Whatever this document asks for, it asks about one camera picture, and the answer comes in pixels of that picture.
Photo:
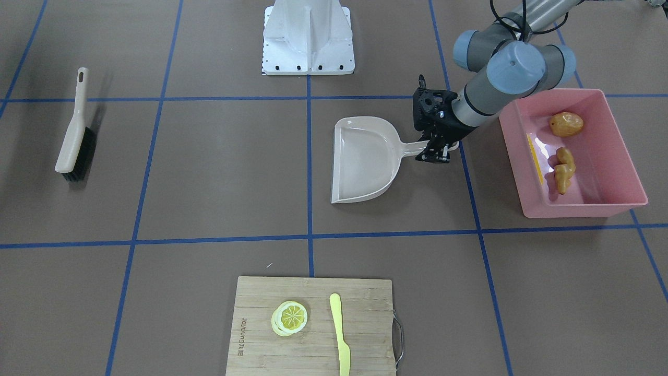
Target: white dustpan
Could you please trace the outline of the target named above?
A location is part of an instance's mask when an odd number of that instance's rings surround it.
[[[382,195],[401,159],[420,154],[428,141],[405,144],[385,119],[343,118],[334,126],[332,203],[366,201]]]

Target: citrus slice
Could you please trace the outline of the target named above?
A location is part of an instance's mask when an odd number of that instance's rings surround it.
[[[301,331],[308,318],[309,315],[302,304],[288,300],[274,311],[271,317],[271,328],[274,329],[276,334],[287,337],[287,335],[293,335]]]

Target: wooden cutting board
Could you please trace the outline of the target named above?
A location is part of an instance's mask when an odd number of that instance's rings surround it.
[[[339,376],[334,292],[341,295],[350,376],[396,376],[391,280],[281,277],[239,277],[227,376]],[[280,337],[270,319],[286,300],[303,304],[309,318],[301,332]]]

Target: pink plastic bin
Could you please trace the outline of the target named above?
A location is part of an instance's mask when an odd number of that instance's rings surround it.
[[[582,117],[582,132],[566,138],[552,134],[550,117],[564,111]],[[647,204],[645,190],[602,91],[541,92],[513,101],[500,113],[499,120],[526,217],[609,217]],[[536,162],[530,143],[536,151]],[[576,165],[565,195],[556,192],[554,182],[553,166],[558,161],[553,156],[560,147],[570,149]]]

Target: white brush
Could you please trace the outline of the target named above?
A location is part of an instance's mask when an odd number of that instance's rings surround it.
[[[88,69],[80,68],[77,72],[74,114],[67,126],[63,146],[60,148],[58,161],[55,163],[55,171],[63,174],[68,181],[79,181],[84,178],[88,167],[88,157],[95,149],[95,132],[86,127],[83,114],[87,100],[87,84]]]

